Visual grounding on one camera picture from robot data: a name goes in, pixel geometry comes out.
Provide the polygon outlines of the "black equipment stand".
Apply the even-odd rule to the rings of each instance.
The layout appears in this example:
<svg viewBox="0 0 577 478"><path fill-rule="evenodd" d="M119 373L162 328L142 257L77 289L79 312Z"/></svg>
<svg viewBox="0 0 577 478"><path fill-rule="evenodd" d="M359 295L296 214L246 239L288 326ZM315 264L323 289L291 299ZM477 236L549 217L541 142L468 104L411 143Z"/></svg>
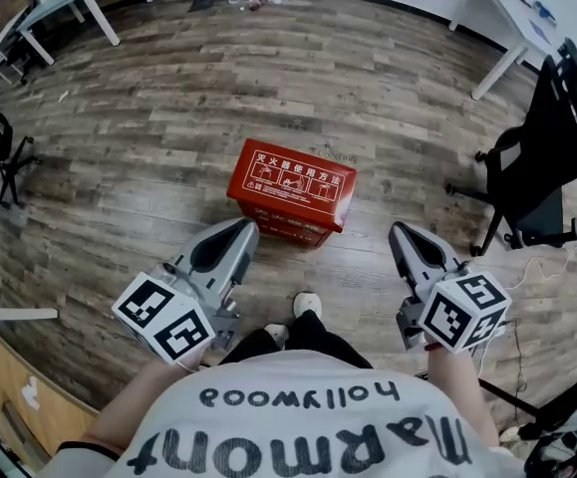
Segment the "black equipment stand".
<svg viewBox="0 0 577 478"><path fill-rule="evenodd" d="M480 384L533 417L518 427L520 440L535 443L524 464L526 478L577 478L577 383L541 407L485 380Z"/></svg>

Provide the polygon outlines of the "person's white shoe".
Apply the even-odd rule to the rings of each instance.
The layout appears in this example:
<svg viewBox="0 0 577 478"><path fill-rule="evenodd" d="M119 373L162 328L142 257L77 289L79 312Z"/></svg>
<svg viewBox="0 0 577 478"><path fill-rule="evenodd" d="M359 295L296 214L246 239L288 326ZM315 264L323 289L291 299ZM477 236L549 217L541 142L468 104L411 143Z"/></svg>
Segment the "person's white shoe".
<svg viewBox="0 0 577 478"><path fill-rule="evenodd" d="M317 319L321 319L322 302L320 297L313 292L298 293L293 300L293 314L296 319L303 315L313 315Z"/></svg>
<svg viewBox="0 0 577 478"><path fill-rule="evenodd" d="M289 330L285 325L268 324L264 331L272 338L273 342L280 350L284 350L289 338Z"/></svg>

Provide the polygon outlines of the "white desk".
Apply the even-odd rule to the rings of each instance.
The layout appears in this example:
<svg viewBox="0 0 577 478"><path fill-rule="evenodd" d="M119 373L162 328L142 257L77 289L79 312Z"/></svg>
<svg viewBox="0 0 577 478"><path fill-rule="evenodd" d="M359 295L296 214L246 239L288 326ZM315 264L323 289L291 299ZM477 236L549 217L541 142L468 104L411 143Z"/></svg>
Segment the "white desk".
<svg viewBox="0 0 577 478"><path fill-rule="evenodd" d="M520 64L530 53L538 53L541 57L551 56L555 61L561 60L558 48L563 40L559 37L556 28L547 20L541 18L532 9L529 9L520 0L486 0L494 11L506 23L512 33L513 43L506 48L501 59L491 68L486 76L471 91L471 98L480 100L512 64ZM473 0L459 0L452 13L448 29L454 32L463 22L468 12L476 14ZM528 20L542 20L551 30L551 45L536 35Z"/></svg>

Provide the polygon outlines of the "white shirt with black lettering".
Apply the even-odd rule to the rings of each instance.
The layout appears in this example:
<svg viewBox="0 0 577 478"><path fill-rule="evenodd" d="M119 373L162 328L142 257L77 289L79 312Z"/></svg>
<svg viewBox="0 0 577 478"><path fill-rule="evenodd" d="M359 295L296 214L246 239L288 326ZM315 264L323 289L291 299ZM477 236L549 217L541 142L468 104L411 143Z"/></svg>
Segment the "white shirt with black lettering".
<svg viewBox="0 0 577 478"><path fill-rule="evenodd" d="M38 478L525 478L432 384L310 351L176 381L122 452L62 444Z"/></svg>

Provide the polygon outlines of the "person's left forearm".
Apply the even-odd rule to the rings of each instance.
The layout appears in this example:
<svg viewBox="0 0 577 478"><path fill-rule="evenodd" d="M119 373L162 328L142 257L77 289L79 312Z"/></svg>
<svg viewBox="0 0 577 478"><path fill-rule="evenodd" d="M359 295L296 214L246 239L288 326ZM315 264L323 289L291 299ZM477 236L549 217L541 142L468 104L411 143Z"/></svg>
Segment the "person's left forearm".
<svg viewBox="0 0 577 478"><path fill-rule="evenodd" d="M195 373L202 354L178 364L156 359L148 363L98 414L81 442L93 443L116 454L130 445L153 403L173 384Z"/></svg>

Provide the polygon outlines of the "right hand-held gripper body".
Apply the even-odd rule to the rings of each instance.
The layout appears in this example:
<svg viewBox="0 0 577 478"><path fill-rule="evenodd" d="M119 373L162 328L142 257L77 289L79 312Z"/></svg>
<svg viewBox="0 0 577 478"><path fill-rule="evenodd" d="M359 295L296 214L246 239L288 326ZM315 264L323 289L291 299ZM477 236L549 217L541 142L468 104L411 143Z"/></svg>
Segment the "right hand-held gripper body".
<svg viewBox="0 0 577 478"><path fill-rule="evenodd" d="M408 351L437 342L460 353L493 338L510 306L510 296L491 274L454 271L405 299L397 322Z"/></svg>

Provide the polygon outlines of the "person's right white shoe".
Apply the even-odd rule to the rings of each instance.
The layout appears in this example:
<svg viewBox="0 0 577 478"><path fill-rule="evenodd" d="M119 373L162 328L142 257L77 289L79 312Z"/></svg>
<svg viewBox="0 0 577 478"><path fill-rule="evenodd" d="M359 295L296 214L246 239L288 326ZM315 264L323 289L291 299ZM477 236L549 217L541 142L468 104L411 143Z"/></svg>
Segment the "person's right white shoe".
<svg viewBox="0 0 577 478"><path fill-rule="evenodd" d="M317 319L321 319L322 302L320 297L313 292L298 293L293 300L293 314L296 319L303 315L313 315Z"/></svg>

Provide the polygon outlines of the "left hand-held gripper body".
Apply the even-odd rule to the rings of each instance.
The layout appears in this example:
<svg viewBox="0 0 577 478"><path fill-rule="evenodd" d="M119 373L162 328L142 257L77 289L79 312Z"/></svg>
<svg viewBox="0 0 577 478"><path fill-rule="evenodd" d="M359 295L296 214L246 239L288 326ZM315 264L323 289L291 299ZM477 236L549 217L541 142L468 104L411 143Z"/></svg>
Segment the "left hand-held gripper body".
<svg viewBox="0 0 577 478"><path fill-rule="evenodd" d="M239 266L200 268L180 256L140 272L112 312L153 354L180 363L206 346L231 346L240 327L232 292L240 283Z"/></svg>

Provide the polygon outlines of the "black trousers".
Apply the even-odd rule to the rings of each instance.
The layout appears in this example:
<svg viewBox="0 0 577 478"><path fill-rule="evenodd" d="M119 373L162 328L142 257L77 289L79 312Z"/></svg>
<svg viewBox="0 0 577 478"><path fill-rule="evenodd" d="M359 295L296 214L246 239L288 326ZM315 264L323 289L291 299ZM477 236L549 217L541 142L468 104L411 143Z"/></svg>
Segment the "black trousers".
<svg viewBox="0 0 577 478"><path fill-rule="evenodd" d="M312 311L297 317L287 330L285 351L312 351L358 368L373 367L348 342L329 332ZM264 329L258 329L244 337L220 364L241 362L279 351L280 347L271 335Z"/></svg>

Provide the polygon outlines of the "white metal frame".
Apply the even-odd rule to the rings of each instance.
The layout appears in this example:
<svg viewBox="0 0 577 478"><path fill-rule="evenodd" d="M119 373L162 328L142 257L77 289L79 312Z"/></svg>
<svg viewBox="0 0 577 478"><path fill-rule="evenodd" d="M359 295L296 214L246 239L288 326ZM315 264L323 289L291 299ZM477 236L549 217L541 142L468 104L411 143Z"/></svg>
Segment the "white metal frame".
<svg viewBox="0 0 577 478"><path fill-rule="evenodd" d="M0 322L56 320L58 318L58 311L54 308L0 308Z"/></svg>

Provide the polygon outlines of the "blue sheet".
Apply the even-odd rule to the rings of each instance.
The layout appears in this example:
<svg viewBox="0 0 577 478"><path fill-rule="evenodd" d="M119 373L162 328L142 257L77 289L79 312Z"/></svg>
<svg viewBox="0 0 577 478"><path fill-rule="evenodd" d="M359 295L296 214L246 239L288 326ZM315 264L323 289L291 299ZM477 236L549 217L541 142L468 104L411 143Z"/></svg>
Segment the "blue sheet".
<svg viewBox="0 0 577 478"><path fill-rule="evenodd" d="M544 42L551 45L550 27L542 20L533 21L532 19L529 19L528 22L532 27L534 33L538 35Z"/></svg>

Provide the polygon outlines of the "person's left white shoe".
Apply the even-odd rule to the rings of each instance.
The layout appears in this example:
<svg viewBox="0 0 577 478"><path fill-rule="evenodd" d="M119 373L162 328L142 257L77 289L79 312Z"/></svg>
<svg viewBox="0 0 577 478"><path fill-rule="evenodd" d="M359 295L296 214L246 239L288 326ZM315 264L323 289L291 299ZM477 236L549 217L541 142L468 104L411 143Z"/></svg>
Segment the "person's left white shoe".
<svg viewBox="0 0 577 478"><path fill-rule="evenodd" d="M280 350L284 350L289 338L289 330L285 325L268 324L264 331L272 338L273 342Z"/></svg>

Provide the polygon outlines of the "person's right forearm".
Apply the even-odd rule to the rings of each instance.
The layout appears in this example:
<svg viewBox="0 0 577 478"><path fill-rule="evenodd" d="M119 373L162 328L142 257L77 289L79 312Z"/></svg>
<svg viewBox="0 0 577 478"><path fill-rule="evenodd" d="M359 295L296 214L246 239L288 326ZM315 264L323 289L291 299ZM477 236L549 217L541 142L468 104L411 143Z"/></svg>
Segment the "person's right forearm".
<svg viewBox="0 0 577 478"><path fill-rule="evenodd" d="M498 447L496 425L483 397L471 355L467 351L454 354L439 343L428 344L426 351L428 381L451 400L488 447Z"/></svg>

